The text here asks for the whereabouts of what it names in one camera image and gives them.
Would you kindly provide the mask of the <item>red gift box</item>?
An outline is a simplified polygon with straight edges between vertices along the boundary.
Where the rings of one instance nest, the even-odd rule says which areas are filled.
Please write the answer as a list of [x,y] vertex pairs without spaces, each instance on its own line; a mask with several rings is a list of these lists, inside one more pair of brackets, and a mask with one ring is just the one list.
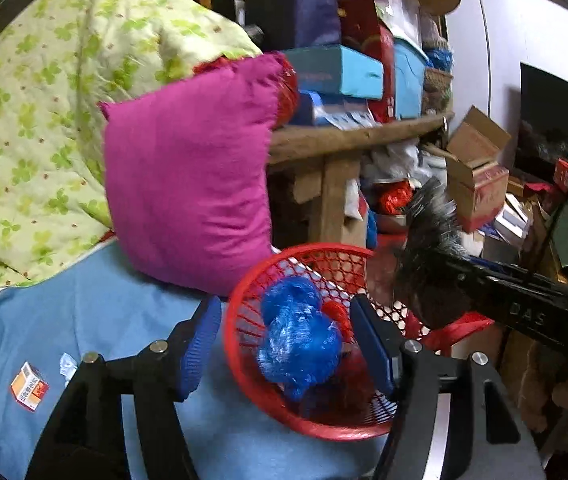
[[389,28],[377,16],[374,0],[338,0],[341,43],[383,65],[383,94],[369,100],[377,122],[395,120],[395,48]]

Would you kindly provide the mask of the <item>red plastic mesh basket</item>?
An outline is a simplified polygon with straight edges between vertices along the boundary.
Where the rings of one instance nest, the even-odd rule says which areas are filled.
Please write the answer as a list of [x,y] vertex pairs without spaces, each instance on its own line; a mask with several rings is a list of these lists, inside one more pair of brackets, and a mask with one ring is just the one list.
[[355,340],[350,304],[370,292],[375,252],[313,243],[271,255],[237,283],[223,344],[239,388],[264,413],[305,436],[330,441],[387,434],[395,404],[379,392]]

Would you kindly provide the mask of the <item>light blue shoe box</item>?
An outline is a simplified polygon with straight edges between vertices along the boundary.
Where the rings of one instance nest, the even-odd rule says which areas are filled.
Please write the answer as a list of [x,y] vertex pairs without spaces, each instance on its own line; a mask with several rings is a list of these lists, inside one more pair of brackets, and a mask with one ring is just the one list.
[[297,73],[301,90],[379,100],[384,91],[384,66],[375,58],[344,46],[284,50]]

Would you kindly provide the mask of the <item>blue plastic storage bin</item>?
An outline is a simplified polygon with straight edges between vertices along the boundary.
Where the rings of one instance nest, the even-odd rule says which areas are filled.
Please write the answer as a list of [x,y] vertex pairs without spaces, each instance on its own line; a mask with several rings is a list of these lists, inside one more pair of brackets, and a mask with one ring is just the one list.
[[411,41],[393,38],[395,48],[395,118],[413,119],[421,116],[426,54]]

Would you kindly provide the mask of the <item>magenta pillow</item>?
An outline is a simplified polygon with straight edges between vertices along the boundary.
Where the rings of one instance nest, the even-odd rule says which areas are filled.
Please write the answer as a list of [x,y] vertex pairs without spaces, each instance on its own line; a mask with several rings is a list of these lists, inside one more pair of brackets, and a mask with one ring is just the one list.
[[271,253],[265,166],[285,56],[101,104],[113,231],[136,270],[219,296]]

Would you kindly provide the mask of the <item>red wrapper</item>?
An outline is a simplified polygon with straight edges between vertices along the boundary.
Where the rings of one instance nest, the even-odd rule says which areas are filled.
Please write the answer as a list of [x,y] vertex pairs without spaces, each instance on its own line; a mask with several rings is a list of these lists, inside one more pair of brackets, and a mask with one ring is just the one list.
[[322,312],[336,323],[343,342],[350,342],[353,336],[352,325],[347,308],[338,301],[325,300],[321,307]]

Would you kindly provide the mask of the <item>green clover quilt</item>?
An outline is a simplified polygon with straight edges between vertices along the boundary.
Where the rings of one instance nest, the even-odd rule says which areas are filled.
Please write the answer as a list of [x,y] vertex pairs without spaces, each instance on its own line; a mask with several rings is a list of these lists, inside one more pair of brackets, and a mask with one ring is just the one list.
[[0,34],[0,287],[50,278],[112,226],[101,103],[259,54],[194,0],[35,0]]

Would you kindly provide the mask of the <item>dark fuzzy ball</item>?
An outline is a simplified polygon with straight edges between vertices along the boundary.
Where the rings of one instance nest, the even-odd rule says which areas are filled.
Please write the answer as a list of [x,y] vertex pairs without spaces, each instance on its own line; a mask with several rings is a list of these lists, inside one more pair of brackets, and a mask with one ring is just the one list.
[[449,264],[466,260],[458,218],[446,187],[429,179],[414,192],[405,208],[407,233],[403,248],[395,254],[395,298],[428,328],[440,330],[460,318],[467,301],[460,292],[458,271]]

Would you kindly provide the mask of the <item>navy blue bag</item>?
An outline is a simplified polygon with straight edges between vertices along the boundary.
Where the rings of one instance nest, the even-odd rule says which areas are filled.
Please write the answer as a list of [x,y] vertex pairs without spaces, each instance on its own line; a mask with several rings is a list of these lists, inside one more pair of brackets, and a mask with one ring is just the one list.
[[246,0],[246,21],[263,32],[263,51],[341,43],[337,0]]

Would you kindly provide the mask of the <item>wooden bench table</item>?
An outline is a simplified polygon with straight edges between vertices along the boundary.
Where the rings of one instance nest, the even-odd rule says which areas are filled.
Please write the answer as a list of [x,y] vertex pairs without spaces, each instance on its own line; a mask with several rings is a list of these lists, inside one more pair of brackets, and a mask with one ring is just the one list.
[[293,198],[299,204],[311,205],[308,240],[339,243],[347,182],[359,177],[362,153],[439,129],[446,131],[453,117],[452,112],[444,112],[352,130],[279,128],[272,133],[267,171],[288,171],[295,178]]

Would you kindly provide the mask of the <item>white tissue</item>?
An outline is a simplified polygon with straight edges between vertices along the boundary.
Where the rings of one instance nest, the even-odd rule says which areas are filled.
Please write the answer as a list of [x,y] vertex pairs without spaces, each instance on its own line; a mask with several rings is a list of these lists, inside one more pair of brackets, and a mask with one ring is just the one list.
[[64,379],[64,384],[67,386],[71,382],[75,372],[78,370],[78,363],[70,356],[69,353],[63,352],[59,360],[59,374]]

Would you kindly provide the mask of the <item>blue plastic bag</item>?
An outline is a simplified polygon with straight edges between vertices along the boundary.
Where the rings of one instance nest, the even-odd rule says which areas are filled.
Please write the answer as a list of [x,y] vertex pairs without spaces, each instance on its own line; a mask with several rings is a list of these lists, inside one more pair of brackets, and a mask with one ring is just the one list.
[[327,382],[340,362],[341,333],[321,307],[313,281],[299,275],[282,278],[262,296],[265,332],[256,360],[263,377],[293,402]]

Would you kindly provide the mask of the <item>woven basket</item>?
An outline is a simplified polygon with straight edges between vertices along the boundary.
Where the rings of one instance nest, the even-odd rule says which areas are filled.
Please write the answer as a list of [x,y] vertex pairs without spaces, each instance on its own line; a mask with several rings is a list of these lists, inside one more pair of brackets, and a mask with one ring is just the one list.
[[421,92],[421,114],[440,114],[450,110],[453,75],[427,67]]

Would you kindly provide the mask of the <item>red shiny plastic bag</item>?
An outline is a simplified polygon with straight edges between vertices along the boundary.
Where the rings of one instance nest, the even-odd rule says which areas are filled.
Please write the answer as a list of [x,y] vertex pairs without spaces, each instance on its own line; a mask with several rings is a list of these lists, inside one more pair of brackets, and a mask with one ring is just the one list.
[[[297,110],[299,104],[299,87],[297,73],[290,64],[289,59],[281,52],[277,52],[279,62],[281,63],[281,76],[279,76],[278,96],[277,96],[277,115],[274,128],[279,129],[287,125],[293,114]],[[229,58],[222,54],[218,58],[209,62],[202,62],[193,68],[194,75],[212,72],[225,66],[236,65],[241,58]]]

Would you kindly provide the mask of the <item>orange white small box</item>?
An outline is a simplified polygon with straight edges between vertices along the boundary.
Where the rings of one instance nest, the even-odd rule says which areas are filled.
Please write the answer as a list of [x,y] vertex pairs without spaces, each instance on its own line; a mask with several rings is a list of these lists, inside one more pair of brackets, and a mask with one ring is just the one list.
[[29,362],[24,362],[10,384],[14,400],[30,412],[34,412],[48,391],[47,382]]

